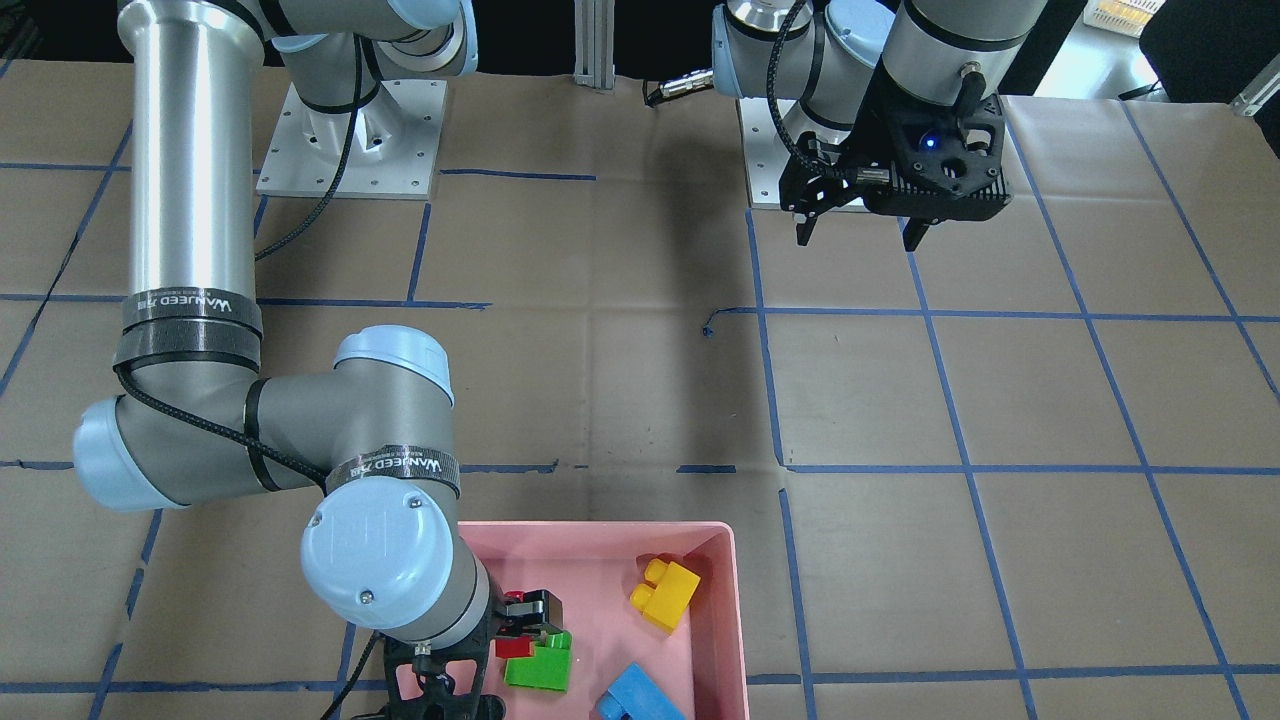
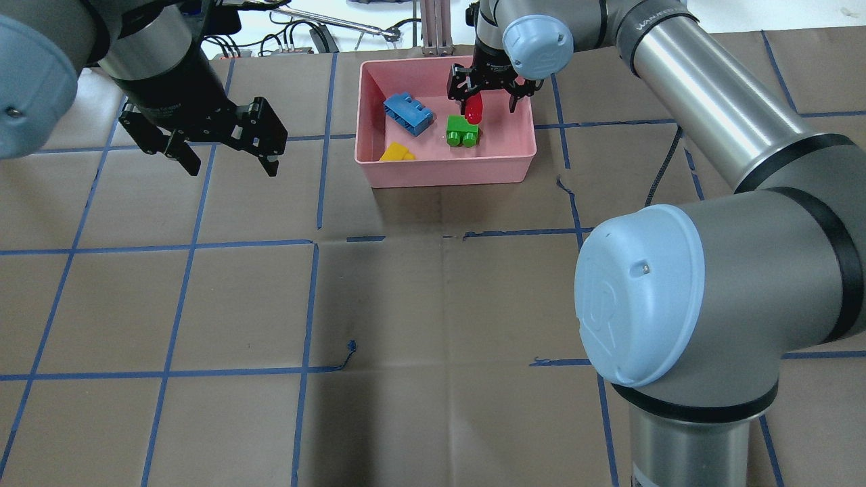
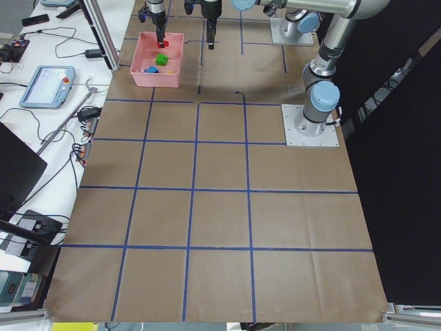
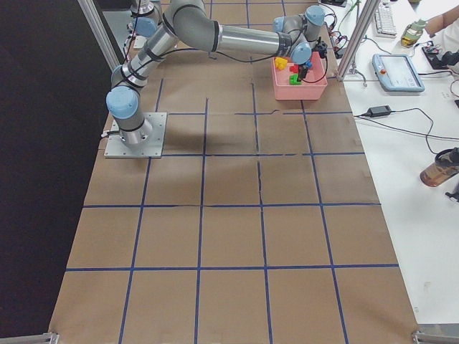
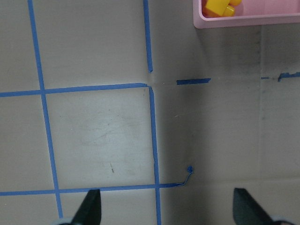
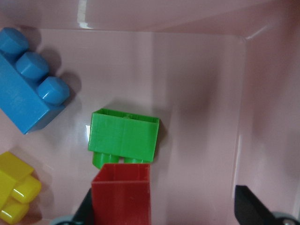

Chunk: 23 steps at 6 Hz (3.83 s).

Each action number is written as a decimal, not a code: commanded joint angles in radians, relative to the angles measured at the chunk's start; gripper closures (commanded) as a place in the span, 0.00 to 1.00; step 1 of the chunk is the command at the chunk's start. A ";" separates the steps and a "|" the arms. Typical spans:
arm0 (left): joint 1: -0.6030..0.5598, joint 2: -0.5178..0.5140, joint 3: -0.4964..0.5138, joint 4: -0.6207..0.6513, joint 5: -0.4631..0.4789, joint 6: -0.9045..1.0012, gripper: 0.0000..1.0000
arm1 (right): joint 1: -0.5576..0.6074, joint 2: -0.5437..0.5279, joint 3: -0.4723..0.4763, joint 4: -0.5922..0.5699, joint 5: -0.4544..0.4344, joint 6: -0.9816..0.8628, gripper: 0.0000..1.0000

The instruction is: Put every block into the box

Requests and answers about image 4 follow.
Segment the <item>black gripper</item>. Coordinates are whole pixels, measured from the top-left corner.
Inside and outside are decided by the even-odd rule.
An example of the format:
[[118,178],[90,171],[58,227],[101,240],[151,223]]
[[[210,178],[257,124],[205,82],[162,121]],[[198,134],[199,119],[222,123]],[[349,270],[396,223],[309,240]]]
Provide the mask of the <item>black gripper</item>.
[[306,62],[306,65],[298,65],[298,80],[305,80],[308,68],[313,70],[322,70],[323,62],[327,63],[327,48],[328,45],[322,40],[318,40],[312,48],[311,58]]

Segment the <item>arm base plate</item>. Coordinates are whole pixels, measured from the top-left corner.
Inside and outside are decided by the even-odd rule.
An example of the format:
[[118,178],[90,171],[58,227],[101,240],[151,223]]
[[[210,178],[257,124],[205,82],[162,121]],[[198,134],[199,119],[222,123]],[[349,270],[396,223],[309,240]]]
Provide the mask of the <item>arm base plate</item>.
[[161,158],[167,113],[143,113],[143,125],[135,131],[121,130],[113,120],[104,156],[106,158]]

